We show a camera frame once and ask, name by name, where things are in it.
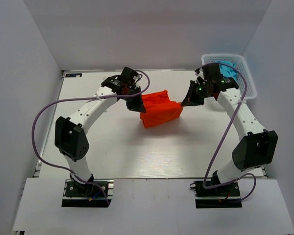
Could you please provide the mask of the orange t-shirt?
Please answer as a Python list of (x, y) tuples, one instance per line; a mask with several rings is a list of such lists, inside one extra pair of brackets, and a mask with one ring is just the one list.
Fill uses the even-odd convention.
[(145, 129), (178, 119), (183, 111), (180, 102), (172, 101), (167, 90), (142, 95), (145, 113), (140, 119)]

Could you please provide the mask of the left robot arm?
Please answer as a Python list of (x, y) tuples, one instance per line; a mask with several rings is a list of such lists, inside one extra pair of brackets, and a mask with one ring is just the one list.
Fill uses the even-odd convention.
[(126, 102), (127, 109), (145, 113), (142, 90), (138, 84), (141, 75), (129, 67), (124, 67), (120, 75), (106, 78), (93, 99), (87, 101), (72, 115), (59, 117), (55, 124), (54, 144), (68, 162), (71, 179), (77, 183), (82, 195), (93, 192), (94, 180), (86, 160), (89, 150), (87, 133), (95, 121), (120, 99)]

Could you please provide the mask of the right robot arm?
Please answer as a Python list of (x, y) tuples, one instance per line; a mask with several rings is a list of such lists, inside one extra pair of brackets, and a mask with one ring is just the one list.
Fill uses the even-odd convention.
[(249, 175), (252, 170), (270, 164), (278, 141), (277, 133), (267, 130), (247, 106), (247, 81), (239, 70), (236, 72), (243, 82), (242, 86), (234, 78), (225, 78), (221, 74), (220, 63), (202, 65), (195, 70), (197, 78), (190, 81), (186, 97), (181, 102), (182, 107), (201, 106), (205, 99), (213, 97), (230, 117), (207, 172), (210, 172), (230, 127), (234, 126), (237, 131), (239, 143), (232, 152), (232, 159), (214, 172), (209, 186), (203, 185), (217, 195), (225, 194), (229, 184)]

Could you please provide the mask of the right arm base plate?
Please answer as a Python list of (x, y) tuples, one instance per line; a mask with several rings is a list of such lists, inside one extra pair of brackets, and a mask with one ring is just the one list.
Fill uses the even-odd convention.
[(238, 183), (212, 189), (205, 189), (203, 181), (194, 181), (190, 189), (195, 191), (197, 209), (241, 208), (241, 194)]

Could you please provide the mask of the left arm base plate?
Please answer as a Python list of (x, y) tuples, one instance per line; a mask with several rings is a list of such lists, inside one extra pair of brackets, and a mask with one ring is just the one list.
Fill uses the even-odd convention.
[(62, 204), (63, 208), (108, 208), (114, 188), (114, 180), (95, 181), (100, 186), (78, 185), (67, 179), (64, 186)]

